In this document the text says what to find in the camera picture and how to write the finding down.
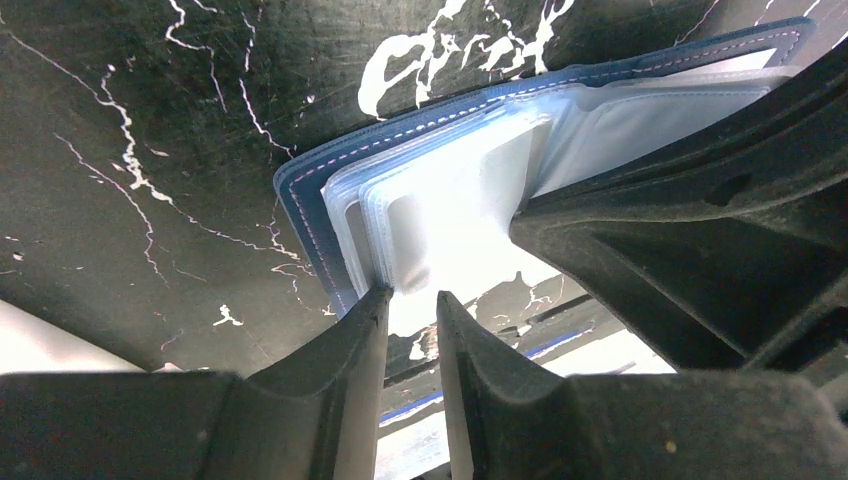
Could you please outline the blue leather card holder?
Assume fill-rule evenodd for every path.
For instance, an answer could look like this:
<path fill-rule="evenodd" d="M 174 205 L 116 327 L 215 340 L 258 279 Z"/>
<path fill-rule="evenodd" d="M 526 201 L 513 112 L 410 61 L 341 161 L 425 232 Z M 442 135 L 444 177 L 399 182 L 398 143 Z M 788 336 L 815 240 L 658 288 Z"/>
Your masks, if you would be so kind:
<path fill-rule="evenodd" d="M 337 314 L 376 284 L 473 291 L 527 260 L 506 237 L 522 203 L 762 98 L 814 28 L 799 16 L 486 87 L 316 147 L 273 185 Z"/>

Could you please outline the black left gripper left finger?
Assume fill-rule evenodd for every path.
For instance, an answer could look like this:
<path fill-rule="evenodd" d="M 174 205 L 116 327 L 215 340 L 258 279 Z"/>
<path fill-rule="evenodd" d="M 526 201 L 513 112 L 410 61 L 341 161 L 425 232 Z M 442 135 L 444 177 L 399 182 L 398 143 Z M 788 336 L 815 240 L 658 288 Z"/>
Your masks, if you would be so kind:
<path fill-rule="evenodd" d="M 275 364 L 1 379 L 5 479 L 370 479 L 387 287 Z"/>

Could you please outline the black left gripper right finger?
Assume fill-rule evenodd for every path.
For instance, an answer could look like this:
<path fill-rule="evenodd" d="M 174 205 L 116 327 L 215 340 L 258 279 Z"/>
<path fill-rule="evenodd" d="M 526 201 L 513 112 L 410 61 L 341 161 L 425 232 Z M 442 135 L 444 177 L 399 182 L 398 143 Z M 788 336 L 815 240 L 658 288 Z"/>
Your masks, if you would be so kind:
<path fill-rule="evenodd" d="M 683 371 L 568 380 L 564 479 L 843 479 L 847 429 L 806 379 Z"/>

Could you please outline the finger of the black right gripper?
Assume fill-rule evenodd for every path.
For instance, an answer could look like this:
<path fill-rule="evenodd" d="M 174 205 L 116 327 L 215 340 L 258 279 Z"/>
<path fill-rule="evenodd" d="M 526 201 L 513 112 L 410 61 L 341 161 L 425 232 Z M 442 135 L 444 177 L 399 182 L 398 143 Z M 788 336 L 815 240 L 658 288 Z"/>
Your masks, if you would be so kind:
<path fill-rule="evenodd" d="M 519 247 L 671 365 L 797 371 L 847 339 L 847 48 L 730 117 L 532 199 Z"/>

